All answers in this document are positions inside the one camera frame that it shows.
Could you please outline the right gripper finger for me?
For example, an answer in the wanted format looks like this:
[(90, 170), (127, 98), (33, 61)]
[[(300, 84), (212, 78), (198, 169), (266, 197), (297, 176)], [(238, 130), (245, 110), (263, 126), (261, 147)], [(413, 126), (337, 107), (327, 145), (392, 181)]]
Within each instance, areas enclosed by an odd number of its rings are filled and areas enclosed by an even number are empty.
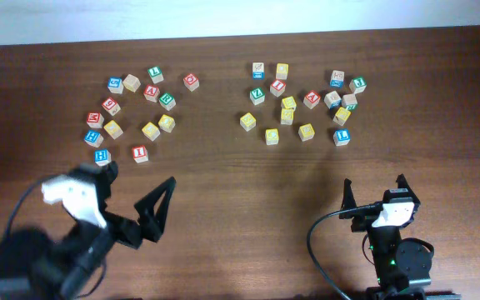
[(355, 198), (353, 196), (352, 190), (352, 181), (348, 178), (344, 179), (343, 182), (343, 197), (340, 210), (342, 213), (339, 215), (340, 219), (350, 219), (353, 217), (353, 214), (350, 212), (351, 209), (357, 207)]
[(396, 179), (397, 190), (400, 192), (409, 192), (411, 188), (408, 185), (408, 181), (403, 174), (399, 174)]

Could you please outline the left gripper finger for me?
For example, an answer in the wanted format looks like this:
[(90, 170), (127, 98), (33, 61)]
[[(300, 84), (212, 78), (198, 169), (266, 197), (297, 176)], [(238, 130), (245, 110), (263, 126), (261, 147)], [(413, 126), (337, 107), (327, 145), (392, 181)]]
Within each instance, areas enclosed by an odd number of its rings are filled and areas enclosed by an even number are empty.
[(162, 237), (176, 184), (175, 177), (170, 177), (134, 205), (143, 239), (156, 243)]
[(100, 176), (104, 182), (113, 183), (118, 177), (118, 164), (115, 161), (111, 161), (102, 166)]

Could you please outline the yellow C block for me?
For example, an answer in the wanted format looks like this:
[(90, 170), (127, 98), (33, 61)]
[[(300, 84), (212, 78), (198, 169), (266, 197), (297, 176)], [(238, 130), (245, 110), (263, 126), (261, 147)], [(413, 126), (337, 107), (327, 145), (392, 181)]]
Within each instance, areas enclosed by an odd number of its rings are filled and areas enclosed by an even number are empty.
[(279, 133), (277, 128), (269, 128), (265, 131), (265, 141), (267, 145), (277, 145), (279, 143)]

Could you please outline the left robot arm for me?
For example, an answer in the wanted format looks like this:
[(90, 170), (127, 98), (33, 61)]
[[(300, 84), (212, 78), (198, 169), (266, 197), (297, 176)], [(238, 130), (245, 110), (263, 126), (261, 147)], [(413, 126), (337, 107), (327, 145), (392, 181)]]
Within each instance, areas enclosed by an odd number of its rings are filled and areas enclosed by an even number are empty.
[(75, 224), (60, 241), (37, 227), (7, 226), (0, 239), (1, 299), (79, 299), (90, 277), (107, 269), (117, 243), (138, 249), (164, 233), (176, 180), (170, 177), (134, 205), (132, 220), (107, 210), (118, 165), (82, 164), (37, 182), (45, 203), (61, 203)]

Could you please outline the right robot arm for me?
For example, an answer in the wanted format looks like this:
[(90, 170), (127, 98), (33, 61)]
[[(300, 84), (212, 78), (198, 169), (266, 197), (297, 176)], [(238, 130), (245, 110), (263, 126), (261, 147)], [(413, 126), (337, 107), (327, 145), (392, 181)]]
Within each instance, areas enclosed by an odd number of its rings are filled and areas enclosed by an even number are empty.
[(344, 180), (341, 219), (352, 221), (351, 231), (366, 233), (378, 286), (366, 290), (367, 299), (460, 299), (454, 292), (430, 292), (434, 246), (415, 237), (402, 238), (421, 202), (400, 174), (397, 186), (384, 192), (382, 200), (358, 206), (352, 181)]

